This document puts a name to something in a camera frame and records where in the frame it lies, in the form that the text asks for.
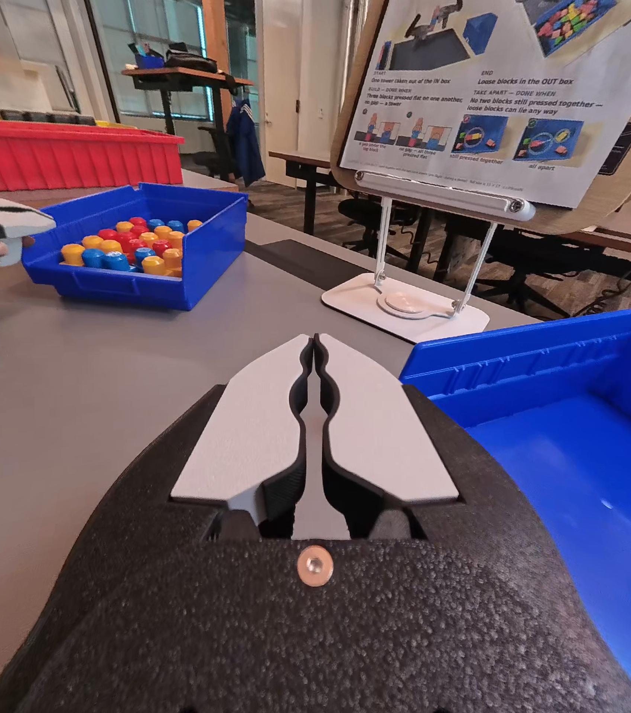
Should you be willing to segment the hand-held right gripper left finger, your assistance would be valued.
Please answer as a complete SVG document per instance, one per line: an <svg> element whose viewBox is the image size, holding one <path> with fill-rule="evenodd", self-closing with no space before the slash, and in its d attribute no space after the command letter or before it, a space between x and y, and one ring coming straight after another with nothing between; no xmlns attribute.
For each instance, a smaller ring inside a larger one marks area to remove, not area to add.
<svg viewBox="0 0 631 713"><path fill-rule="evenodd" d="M170 492L224 505L256 525L294 510L305 489L312 337L301 334L243 367L225 386Z"/></svg>

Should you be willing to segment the black trays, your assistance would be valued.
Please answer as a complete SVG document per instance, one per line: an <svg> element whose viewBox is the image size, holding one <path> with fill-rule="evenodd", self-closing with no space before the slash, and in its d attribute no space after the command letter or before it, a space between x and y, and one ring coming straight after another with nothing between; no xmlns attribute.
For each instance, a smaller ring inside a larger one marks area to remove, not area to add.
<svg viewBox="0 0 631 713"><path fill-rule="evenodd" d="M89 115L61 112L19 111L13 109L0 109L0 120L72 126L97 126L95 118Z"/></svg>

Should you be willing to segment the wooden table with black legs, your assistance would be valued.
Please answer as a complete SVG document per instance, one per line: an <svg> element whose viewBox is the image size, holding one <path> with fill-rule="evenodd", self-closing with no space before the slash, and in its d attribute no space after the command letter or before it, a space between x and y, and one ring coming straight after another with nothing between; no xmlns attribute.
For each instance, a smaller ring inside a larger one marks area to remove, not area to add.
<svg viewBox="0 0 631 713"><path fill-rule="evenodd" d="M329 159L276 150L268 151L267 156L284 162L287 177L305 183L302 231L314 235L318 187L344 189L330 170Z"/></svg>

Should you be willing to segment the white document stand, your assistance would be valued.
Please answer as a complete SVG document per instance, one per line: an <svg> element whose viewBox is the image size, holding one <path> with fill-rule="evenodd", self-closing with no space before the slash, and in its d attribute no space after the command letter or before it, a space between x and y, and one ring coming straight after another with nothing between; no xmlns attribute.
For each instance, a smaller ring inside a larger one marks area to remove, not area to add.
<svg viewBox="0 0 631 713"><path fill-rule="evenodd" d="M469 306L469 300L495 230L511 227L529 233L563 235L599 225L624 205L631 197L631 120L574 209L490 192L418 183L379 173L344 170L338 165L339 152L344 145L383 4L384 1L369 2L370 12L353 61L330 156L331 171L341 186L382 198L376 263L372 272L324 293L322 301L332 309L411 344L480 333L488 325L489 317L480 309ZM393 201L484 221L483 246L462 296L445 298L386 276L385 249Z"/></svg>

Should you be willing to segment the wooden standing desk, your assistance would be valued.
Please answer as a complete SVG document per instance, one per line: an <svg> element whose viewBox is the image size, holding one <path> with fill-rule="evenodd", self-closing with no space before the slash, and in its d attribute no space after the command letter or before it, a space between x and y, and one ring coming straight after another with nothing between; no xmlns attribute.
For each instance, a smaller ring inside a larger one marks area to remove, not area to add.
<svg viewBox="0 0 631 713"><path fill-rule="evenodd" d="M160 94L166 132L175 136L176 130L171 112L170 95L172 93L186 93L194 88L209 88L213 96L213 129L211 132L213 144L218 158L218 176L220 180L234 183L230 176L233 173L231 166L231 150L225 134L225 117L222 102L222 92L228 96L232 90L246 90L253 87L254 82L247 78L234 78L223 72L205 72L185 67L162 67L151 69L126 68L121 75L132 79L135 89L140 91L158 91Z"/></svg>

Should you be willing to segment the white door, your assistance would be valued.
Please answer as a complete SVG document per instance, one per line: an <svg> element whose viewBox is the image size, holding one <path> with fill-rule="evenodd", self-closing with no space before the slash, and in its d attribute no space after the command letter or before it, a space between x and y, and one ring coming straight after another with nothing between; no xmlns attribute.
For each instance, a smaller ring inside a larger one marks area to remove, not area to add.
<svg viewBox="0 0 631 713"><path fill-rule="evenodd" d="M260 119L267 153L297 149L302 17L302 1L260 2Z"/></svg>

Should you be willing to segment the wooden desk with black legs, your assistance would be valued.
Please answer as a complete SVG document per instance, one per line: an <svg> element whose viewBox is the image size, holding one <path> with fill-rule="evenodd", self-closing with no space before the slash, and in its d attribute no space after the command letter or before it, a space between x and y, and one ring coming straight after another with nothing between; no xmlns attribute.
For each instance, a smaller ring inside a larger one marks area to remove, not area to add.
<svg viewBox="0 0 631 713"><path fill-rule="evenodd" d="M559 236L561 239L577 241L597 247L611 248L631 254L631 234L599 227L592 231L579 230Z"/></svg>

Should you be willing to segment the printed instruction sheet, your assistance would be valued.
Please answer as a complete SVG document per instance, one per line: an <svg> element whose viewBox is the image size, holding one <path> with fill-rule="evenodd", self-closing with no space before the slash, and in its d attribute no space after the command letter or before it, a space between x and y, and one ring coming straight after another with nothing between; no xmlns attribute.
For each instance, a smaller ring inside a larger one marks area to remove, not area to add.
<svg viewBox="0 0 631 713"><path fill-rule="evenodd" d="M631 1L385 1L339 167L577 208L631 120Z"/></svg>

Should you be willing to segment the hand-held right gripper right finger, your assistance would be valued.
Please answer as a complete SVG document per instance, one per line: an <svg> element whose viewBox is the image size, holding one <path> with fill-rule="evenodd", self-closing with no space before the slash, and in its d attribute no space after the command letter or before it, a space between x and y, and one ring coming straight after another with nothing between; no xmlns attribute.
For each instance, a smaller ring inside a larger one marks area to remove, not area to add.
<svg viewBox="0 0 631 713"><path fill-rule="evenodd" d="M329 334L314 338L322 435L322 485L351 538L367 538L386 510L451 504L459 490L404 385Z"/></svg>

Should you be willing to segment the wooden post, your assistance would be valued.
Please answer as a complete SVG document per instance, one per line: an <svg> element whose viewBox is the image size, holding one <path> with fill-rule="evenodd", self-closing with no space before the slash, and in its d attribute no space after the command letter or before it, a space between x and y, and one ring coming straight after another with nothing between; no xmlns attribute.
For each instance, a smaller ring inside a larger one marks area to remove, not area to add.
<svg viewBox="0 0 631 713"><path fill-rule="evenodd" d="M231 73L228 31L224 1L202 1L205 26L205 45L208 58L213 59L218 69Z"/></svg>

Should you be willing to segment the blue jacket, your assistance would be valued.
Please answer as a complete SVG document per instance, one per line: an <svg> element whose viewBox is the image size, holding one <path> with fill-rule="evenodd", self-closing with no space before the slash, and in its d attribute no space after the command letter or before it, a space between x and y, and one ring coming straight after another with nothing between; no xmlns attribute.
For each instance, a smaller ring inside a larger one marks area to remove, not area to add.
<svg viewBox="0 0 631 713"><path fill-rule="evenodd" d="M260 152L258 131L248 97L237 99L228 117L225 131L231 151L246 188L266 176Z"/></svg>

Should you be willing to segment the red plastic bin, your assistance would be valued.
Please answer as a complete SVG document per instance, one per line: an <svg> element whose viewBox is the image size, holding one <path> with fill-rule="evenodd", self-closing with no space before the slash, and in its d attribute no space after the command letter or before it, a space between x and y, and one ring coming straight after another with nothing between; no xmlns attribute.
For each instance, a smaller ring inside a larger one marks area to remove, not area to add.
<svg viewBox="0 0 631 713"><path fill-rule="evenodd" d="M0 192L181 184L184 141L142 129L0 120Z"/></svg>

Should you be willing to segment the blue plastic bin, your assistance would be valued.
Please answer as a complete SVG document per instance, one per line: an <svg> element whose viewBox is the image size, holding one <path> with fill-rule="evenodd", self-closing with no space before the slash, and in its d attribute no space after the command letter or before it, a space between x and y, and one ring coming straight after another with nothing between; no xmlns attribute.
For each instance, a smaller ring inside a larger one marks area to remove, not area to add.
<svg viewBox="0 0 631 713"><path fill-rule="evenodd" d="M140 183L47 206L43 212L53 217L56 227L38 234L35 245L23 253L34 283L52 286L62 297L190 311L243 252L248 196ZM185 237L181 279L62 263L64 245L129 217L202 221Z"/></svg>
<svg viewBox="0 0 631 713"><path fill-rule="evenodd" d="M631 310L418 344L400 381L513 478L631 676Z"/></svg>

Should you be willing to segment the black office chair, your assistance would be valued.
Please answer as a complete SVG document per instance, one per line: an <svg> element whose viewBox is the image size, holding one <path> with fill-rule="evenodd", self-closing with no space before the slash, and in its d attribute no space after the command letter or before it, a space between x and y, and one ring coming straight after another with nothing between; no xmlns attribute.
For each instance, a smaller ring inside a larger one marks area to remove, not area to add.
<svg viewBox="0 0 631 713"><path fill-rule="evenodd" d="M390 213L389 235L396 233L396 228L400 229L402 235L411 237L411 245L414 246L415 234L407 231L415 226L422 217L423 208L393 202ZM364 228L362 237L358 240L346 240L343 247L356 253L366 253L368 257L376 258L378 252L379 228L381 222L381 200L379 198L347 198L338 204L338 212L349 220L349 225L358 225Z"/></svg>
<svg viewBox="0 0 631 713"><path fill-rule="evenodd" d="M506 280L488 280L478 276L473 294L482 299L507 296L507 305L526 312L526 303L534 302L548 311L569 318L570 314L534 290L527 279L536 275L561 281L569 273L585 270L579 246L567 245L555 237L527 237L519 230L498 229L484 260L513 270Z"/></svg>

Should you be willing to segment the pile of blocks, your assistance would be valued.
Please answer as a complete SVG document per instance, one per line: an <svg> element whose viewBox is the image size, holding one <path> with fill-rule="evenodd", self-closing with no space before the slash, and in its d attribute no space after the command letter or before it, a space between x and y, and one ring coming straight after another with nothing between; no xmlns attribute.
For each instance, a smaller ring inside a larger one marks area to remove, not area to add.
<svg viewBox="0 0 631 713"><path fill-rule="evenodd" d="M202 225L199 219L132 217L63 245L59 265L181 280L186 235Z"/></svg>

